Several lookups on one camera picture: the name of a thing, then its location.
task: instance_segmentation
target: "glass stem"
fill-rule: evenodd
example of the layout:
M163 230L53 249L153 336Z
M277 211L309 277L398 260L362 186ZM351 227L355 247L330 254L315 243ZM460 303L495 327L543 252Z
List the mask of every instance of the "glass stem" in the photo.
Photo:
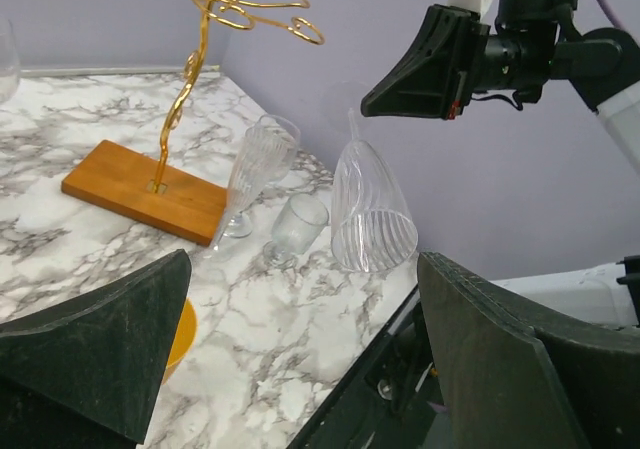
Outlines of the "glass stem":
M281 264L283 262L286 262L289 257L291 257L291 253L289 251L287 251L286 249L283 249L281 246L279 246L278 244L274 243L273 244L273 262L275 262L276 264Z
M229 220L229 225L230 226L239 226L240 224L242 224L242 213L241 212L239 212L238 214L236 214L235 216L233 216Z
M222 217L218 223L218 228L216 229L216 232L213 235L213 240L211 241L211 245L214 248L220 245L220 240L222 239L222 236L224 236L224 231L227 229L227 226L232 219L233 217L229 217L226 211L222 213Z

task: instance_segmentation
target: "yellow bowl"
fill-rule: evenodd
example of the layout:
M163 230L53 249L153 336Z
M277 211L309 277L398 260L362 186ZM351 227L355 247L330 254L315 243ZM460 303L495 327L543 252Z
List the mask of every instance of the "yellow bowl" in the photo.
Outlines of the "yellow bowl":
M182 359L184 359L184 356L186 356L189 349L191 349L193 341L196 338L197 328L198 320L196 319L196 311L193 308L191 301L187 299L184 304L184 309L182 309L180 322L178 322L176 337L174 338L173 345L171 346L171 352L169 353L167 368L164 370L162 384L169 380L171 375L182 362Z

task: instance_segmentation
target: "marble countertop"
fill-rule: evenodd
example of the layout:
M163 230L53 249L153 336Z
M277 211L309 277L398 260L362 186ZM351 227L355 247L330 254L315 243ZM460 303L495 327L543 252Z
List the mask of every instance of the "marble countertop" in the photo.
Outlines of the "marble countertop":
M184 248L198 334L160 391L144 447L281 449L414 287L415 260L382 275L347 273L326 229L294 269L267 267L261 250L289 195L330 207L332 175L304 152L248 211L254 232L224 264L208 248L60 192L103 139L158 157L181 87L179 74L25 79L0 106L0 321ZM169 164L226 186L241 137L262 114L229 78L203 74L171 135Z

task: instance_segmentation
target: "clear glass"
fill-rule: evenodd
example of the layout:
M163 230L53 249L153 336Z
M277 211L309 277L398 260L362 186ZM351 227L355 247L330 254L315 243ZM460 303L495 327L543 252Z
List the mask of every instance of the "clear glass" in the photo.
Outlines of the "clear glass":
M372 118L364 117L358 108L371 87L358 81L342 81L329 86L320 100L322 114L329 125L337 132L352 132L349 113L355 119L359 129L366 129Z
M277 167L269 183L280 182L289 173L293 161L300 148L300 129L293 122L284 117L265 114L256 123L262 130L272 132L282 138L282 143L287 147L287 154L282 163Z
M244 212L241 212L229 219L229 224L227 224L224 230L224 235L233 239L242 239L243 237L250 236L252 232L253 223L251 222L251 218Z
M271 242L263 254L269 265L293 267L329 223L329 211L316 197L296 194L289 198L271 229Z
M0 105L11 99L20 85L20 58L9 19L0 16Z
M418 231L391 168L358 133L342 151L333 179L331 251L354 272L380 272L406 261L418 246Z
M223 235L230 236L226 231L229 223L256 200L282 164L287 149L281 137L263 131L258 126L253 126L245 133L231 169L227 205L213 237L214 248L219 245Z

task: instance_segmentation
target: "wooden base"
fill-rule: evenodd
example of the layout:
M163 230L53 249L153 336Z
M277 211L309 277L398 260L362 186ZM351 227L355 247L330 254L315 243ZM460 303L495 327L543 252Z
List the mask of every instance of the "wooden base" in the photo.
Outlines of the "wooden base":
M224 211L226 189L167 166L158 193L158 162L102 141L62 181L62 192L138 222L208 246Z

